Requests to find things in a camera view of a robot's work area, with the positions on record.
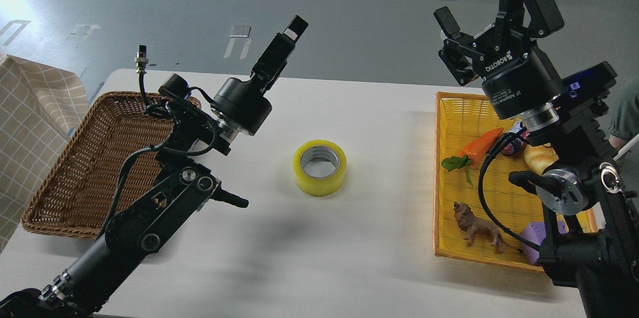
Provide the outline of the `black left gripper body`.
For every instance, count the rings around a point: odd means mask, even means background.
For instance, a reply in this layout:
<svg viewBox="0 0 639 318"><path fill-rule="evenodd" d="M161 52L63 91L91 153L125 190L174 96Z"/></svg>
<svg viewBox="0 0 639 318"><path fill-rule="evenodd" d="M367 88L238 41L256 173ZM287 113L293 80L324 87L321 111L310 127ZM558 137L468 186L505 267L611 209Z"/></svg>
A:
<svg viewBox="0 0 639 318"><path fill-rule="evenodd" d="M215 94L211 109L226 121L238 126L246 135L254 136L272 111L265 93L270 83L257 74L242 81L230 77Z"/></svg>

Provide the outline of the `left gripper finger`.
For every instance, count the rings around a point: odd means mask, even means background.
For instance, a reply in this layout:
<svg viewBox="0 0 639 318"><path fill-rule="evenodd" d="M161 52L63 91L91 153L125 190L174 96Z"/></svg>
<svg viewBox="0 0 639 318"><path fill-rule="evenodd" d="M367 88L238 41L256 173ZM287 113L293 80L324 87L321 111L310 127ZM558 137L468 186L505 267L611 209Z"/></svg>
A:
<svg viewBox="0 0 639 318"><path fill-rule="evenodd" d="M274 36L251 70L251 82L259 91L268 91L275 84L308 25L306 20L295 15L283 33Z"/></svg>

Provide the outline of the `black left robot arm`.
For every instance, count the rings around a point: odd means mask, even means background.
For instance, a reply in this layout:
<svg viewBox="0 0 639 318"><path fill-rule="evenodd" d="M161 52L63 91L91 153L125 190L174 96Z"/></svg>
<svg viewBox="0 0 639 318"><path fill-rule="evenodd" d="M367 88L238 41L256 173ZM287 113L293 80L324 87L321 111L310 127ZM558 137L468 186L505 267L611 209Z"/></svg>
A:
<svg viewBox="0 0 639 318"><path fill-rule="evenodd" d="M209 200L246 208L249 202L222 188L195 156L216 150L228 155L239 132L253 136L272 111L265 93L272 88L308 22L296 15L276 34L251 69L247 80L228 78L214 97L204 95L212 115L189 102L193 88L173 74L160 86L161 98L149 104L144 90L146 47L135 59L145 113L173 125L158 145L126 157L119 170L112 203L97 238L45 288L23 289L1 302L3 318L91 318L148 255L160 251L187 219ZM155 153L161 170L153 187L131 206L116 209L137 159Z"/></svg>

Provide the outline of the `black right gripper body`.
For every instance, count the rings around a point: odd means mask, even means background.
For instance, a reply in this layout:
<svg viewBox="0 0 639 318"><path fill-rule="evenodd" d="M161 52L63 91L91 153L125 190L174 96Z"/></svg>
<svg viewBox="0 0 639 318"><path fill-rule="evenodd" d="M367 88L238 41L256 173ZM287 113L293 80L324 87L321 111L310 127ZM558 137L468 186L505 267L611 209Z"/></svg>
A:
<svg viewBox="0 0 639 318"><path fill-rule="evenodd" d="M561 77L528 34L510 33L497 42L494 34L484 33L474 43L484 59L473 61L473 70L484 79L482 90L500 119L520 116L563 93Z"/></svg>

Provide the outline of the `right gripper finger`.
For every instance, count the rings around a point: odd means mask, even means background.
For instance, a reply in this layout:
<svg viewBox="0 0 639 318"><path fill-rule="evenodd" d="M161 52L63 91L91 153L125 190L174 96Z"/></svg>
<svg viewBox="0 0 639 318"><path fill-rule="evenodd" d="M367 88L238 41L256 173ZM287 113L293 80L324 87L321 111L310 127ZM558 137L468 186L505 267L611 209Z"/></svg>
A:
<svg viewBox="0 0 639 318"><path fill-rule="evenodd" d="M477 62L484 63L486 54L478 50L473 36L461 31L449 7L438 8L433 15L444 34L443 47L438 52L441 61L457 84L465 86L476 80L478 74L473 65Z"/></svg>
<svg viewBox="0 0 639 318"><path fill-rule="evenodd" d="M493 26L481 34L481 48L532 49L564 25L555 0L498 0Z"/></svg>

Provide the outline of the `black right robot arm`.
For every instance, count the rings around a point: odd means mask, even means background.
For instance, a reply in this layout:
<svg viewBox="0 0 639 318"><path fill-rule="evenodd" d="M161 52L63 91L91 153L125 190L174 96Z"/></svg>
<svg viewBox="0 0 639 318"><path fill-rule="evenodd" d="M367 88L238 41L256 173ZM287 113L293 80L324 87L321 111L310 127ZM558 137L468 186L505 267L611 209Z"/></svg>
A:
<svg viewBox="0 0 639 318"><path fill-rule="evenodd" d="M520 118L530 145L558 160L509 181L543 204L537 263L553 284L577 288L589 318L638 316L638 196L626 191L597 118L616 72L603 61L566 78L537 45L564 26L555 0L499 0L495 22L463 33L446 6L434 11L446 38L439 56L460 85L482 79L500 119Z"/></svg>

